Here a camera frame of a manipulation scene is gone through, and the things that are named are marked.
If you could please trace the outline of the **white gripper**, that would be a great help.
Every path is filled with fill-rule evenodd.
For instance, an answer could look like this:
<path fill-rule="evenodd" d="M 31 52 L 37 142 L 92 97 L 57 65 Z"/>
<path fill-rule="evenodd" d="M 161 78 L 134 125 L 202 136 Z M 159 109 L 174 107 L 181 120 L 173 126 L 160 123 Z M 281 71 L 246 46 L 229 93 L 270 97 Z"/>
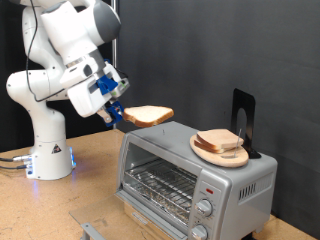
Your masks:
<path fill-rule="evenodd" d="M 102 94 L 94 79 L 81 82 L 67 91 L 68 97 L 82 117 L 88 117 L 97 113 L 105 123 L 111 123 L 112 117 L 102 108 L 112 97 L 110 93 Z"/>

